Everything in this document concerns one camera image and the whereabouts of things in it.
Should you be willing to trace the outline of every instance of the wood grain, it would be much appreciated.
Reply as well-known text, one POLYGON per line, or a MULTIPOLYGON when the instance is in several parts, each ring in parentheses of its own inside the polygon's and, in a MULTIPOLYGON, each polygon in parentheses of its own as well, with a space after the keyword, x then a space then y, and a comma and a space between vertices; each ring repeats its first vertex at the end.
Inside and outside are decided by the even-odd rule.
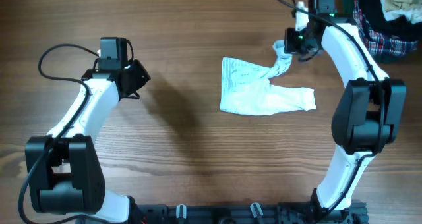
MULTIPOLYGON (((315 89, 317 110, 247 117, 219 110, 221 62, 272 66, 271 46, 294 25, 274 0, 0 0, 0 223, 22 223, 17 196, 24 145, 61 119, 78 86, 38 75, 39 56, 58 43, 99 48, 129 38, 152 79, 141 100, 122 101, 96 143, 107 187, 139 204, 249 204, 307 201, 334 151, 330 123, 343 92, 327 55, 273 79, 315 89)), ((48 74, 79 78, 93 58, 75 49, 45 60, 48 74)), ((354 198, 371 223, 422 218, 422 107, 419 53, 382 65, 407 84, 397 140, 368 167, 354 198)), ((57 217, 35 214, 36 221, 57 217)))

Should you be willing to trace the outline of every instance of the black base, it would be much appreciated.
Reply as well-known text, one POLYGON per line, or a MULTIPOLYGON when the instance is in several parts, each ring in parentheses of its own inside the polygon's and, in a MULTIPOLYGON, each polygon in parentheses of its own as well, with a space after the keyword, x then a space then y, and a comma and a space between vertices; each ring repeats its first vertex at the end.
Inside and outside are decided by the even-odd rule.
MULTIPOLYGON (((309 203, 285 203, 261 206, 264 224, 305 224, 305 208, 309 203)), ((187 206, 186 219, 176 219, 176 207, 166 205, 139 205, 147 224, 259 224, 249 206, 187 206)), ((341 224, 369 222, 365 203, 353 203, 350 213, 341 224)))

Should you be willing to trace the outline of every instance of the metal clamp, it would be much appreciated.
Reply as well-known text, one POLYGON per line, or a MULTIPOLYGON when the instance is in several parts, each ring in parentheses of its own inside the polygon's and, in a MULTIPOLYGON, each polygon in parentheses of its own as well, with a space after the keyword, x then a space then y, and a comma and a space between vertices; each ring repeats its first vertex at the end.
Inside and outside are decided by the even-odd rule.
POLYGON ((176 219, 178 224, 185 224, 186 223, 186 205, 179 204, 176 207, 176 219))
POLYGON ((252 212, 253 218, 256 219, 256 222, 258 224, 264 224, 264 220, 262 218, 262 216, 264 214, 262 213, 262 209, 261 209, 261 206, 259 205, 259 203, 253 203, 253 204, 251 204, 250 208, 251 208, 251 212, 252 212))

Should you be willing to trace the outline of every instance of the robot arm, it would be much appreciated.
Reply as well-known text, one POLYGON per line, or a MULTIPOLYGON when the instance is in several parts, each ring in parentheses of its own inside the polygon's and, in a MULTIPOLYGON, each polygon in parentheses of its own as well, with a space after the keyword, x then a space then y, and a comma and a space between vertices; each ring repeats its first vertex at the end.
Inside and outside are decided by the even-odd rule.
MULTIPOLYGON (((90 96, 72 127, 30 180, 32 207, 40 213, 85 213, 109 223, 127 223, 133 199, 105 189, 104 176, 94 143, 110 111, 121 99, 144 86, 150 77, 138 60, 127 59, 126 39, 102 38, 98 69, 88 69, 82 81, 90 96), (69 162, 70 173, 52 167, 69 162)), ((85 98, 81 86, 71 108, 47 136, 31 137, 25 148, 28 172, 46 145, 58 136, 85 98)))
MULTIPOLYGON (((306 9, 302 2, 298 2, 297 8, 306 9)), ((337 143, 334 156, 327 175, 311 196, 314 220, 338 221, 348 215, 351 196, 359 179, 375 154, 383 149, 384 145, 377 146, 380 123, 384 123, 379 136, 381 144, 394 141, 406 87, 400 80, 390 80, 374 62, 360 40, 356 26, 348 23, 346 18, 334 18, 334 0, 309 0, 309 8, 314 15, 337 22, 337 26, 355 38, 382 83, 382 91, 379 91, 363 55, 349 36, 336 27, 325 26, 314 19, 308 23, 307 14, 296 12, 296 28, 286 30, 287 53, 304 54, 309 49, 327 51, 346 88, 332 120, 332 134, 337 143), (377 101, 379 94, 384 97, 387 111, 383 122, 379 119, 380 111, 367 111, 371 100, 380 103, 377 101)))

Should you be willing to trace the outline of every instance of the plaid fabric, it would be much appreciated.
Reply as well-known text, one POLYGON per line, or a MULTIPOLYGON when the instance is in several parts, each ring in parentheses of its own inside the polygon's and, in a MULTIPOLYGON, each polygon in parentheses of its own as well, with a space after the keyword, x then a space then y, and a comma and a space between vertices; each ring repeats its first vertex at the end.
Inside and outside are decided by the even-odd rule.
POLYGON ((355 1, 353 17, 359 29, 359 35, 371 55, 393 55, 398 57, 406 56, 410 51, 416 50, 416 42, 405 42, 394 36, 372 30, 371 25, 359 8, 359 0, 355 1))

